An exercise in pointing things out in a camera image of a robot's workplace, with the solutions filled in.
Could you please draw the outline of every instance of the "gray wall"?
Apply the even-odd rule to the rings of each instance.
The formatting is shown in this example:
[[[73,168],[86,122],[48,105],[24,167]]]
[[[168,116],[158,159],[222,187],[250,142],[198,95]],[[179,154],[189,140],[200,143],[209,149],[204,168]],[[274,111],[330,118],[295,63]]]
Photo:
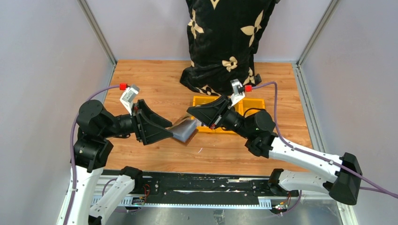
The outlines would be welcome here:
[[[88,3],[117,59],[189,59],[189,13],[184,0]],[[254,59],[298,60],[329,3],[330,0],[281,0]]]
[[[398,1],[342,0],[303,65],[327,151],[398,193]],[[360,191],[360,225],[397,224],[398,200]]]
[[[0,223],[55,224],[72,120],[112,66],[76,0],[0,5]]]

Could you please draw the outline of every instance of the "wooden floor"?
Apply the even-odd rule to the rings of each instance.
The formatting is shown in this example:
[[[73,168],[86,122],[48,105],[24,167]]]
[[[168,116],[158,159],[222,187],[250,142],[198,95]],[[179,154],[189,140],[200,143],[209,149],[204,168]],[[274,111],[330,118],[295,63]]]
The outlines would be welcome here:
[[[137,99],[144,99],[160,116],[174,122],[192,104],[193,93],[179,83],[181,72],[190,61],[120,60],[111,85],[135,84],[140,88]],[[278,83],[278,120],[282,134],[293,142],[311,147],[291,64],[256,63],[255,72],[264,82]],[[121,91],[110,90],[105,107],[114,115],[126,114],[119,101]],[[249,98],[264,98],[273,116],[274,88],[265,87],[247,93]],[[106,168],[122,169],[126,165],[146,171],[270,175],[274,168],[304,171],[302,168],[272,159],[253,156],[243,138],[225,134],[198,133],[184,146],[166,139],[143,146],[133,135],[129,139],[112,139],[115,146]]]

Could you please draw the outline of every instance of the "black fabric with beige pattern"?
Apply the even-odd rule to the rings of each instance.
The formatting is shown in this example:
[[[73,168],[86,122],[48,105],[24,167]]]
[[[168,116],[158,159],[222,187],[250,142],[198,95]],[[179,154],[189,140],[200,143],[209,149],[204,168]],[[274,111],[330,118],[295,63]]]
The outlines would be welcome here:
[[[230,81],[255,86],[254,57],[276,0],[186,0],[191,66],[180,83],[194,92],[231,95]]]

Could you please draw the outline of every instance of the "yellow plastic bin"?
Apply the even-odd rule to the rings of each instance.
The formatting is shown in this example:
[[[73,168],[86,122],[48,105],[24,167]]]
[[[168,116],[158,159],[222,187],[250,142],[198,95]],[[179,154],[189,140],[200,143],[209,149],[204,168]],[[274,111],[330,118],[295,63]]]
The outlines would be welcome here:
[[[260,98],[244,98],[239,103],[242,104],[242,115],[250,108],[265,109],[264,100]],[[245,117],[255,114],[258,111],[259,110],[251,109],[246,113]]]
[[[215,101],[219,97],[217,96],[194,96],[192,105],[204,105],[210,102]],[[265,109],[265,104],[263,99],[258,99],[258,98],[244,98],[242,101],[237,103],[235,106],[235,111],[237,111],[239,114],[243,115],[243,113],[249,109],[249,108],[260,108],[260,109]],[[250,110],[246,113],[246,116],[251,115],[255,113],[258,110]],[[236,134],[233,131],[225,131],[222,130],[221,127],[212,130],[208,128],[205,124],[198,124],[198,132],[201,133],[217,133],[217,134]]]

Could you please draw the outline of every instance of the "red connector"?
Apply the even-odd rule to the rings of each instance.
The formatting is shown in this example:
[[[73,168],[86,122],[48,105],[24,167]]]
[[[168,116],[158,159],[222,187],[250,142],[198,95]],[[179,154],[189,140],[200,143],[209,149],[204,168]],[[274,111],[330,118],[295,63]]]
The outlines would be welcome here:
[[[245,92],[251,92],[252,89],[253,89],[253,86],[251,86],[251,85],[246,85],[245,86]]]
[[[119,84],[119,89],[120,89],[120,90],[126,90],[127,87],[128,87],[127,83],[120,83],[120,84]]]

